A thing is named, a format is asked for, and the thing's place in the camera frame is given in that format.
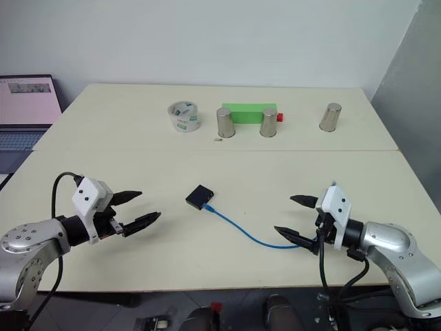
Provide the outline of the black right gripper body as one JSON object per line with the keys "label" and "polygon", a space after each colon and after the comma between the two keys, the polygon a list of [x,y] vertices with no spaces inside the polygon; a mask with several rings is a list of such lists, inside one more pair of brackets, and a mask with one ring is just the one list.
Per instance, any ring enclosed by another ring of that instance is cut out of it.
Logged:
{"label": "black right gripper body", "polygon": [[337,229],[335,227],[336,220],[329,212],[325,212],[320,208],[316,208],[318,216],[315,220],[316,226],[316,238],[313,240],[313,249],[320,248],[320,242],[322,244],[333,244],[336,238]]}

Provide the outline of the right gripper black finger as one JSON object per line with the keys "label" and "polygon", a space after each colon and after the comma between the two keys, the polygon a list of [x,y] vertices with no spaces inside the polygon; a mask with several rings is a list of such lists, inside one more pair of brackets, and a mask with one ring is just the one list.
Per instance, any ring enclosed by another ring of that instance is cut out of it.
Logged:
{"label": "right gripper black finger", "polygon": [[299,203],[300,205],[307,207],[307,208],[315,208],[317,201],[318,201],[318,197],[303,195],[303,194],[297,194],[294,196],[290,196],[290,199],[296,203]]}
{"label": "right gripper black finger", "polygon": [[299,234],[299,232],[280,226],[275,226],[274,229],[286,240],[310,251],[314,255],[318,255],[318,242],[317,239],[309,239]]}

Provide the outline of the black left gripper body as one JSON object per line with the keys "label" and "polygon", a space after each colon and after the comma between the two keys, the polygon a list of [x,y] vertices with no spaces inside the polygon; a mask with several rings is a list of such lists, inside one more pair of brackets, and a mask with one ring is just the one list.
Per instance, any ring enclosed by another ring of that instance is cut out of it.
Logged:
{"label": "black left gripper body", "polygon": [[116,212],[111,205],[108,205],[103,211],[95,212],[93,224],[99,239],[105,239],[114,234],[123,234],[123,224],[118,223],[114,218]]}

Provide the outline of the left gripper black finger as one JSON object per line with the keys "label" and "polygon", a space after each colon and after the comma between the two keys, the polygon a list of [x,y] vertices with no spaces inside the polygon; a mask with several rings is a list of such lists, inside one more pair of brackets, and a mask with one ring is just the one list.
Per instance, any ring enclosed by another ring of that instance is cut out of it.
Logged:
{"label": "left gripper black finger", "polygon": [[141,191],[134,191],[134,190],[125,190],[122,192],[116,192],[113,194],[112,197],[112,205],[113,206],[122,205],[141,195],[142,195]]}
{"label": "left gripper black finger", "polygon": [[144,230],[148,226],[152,225],[159,217],[161,212],[151,212],[141,217],[136,218],[133,222],[123,225],[123,237],[131,236],[141,230]]}

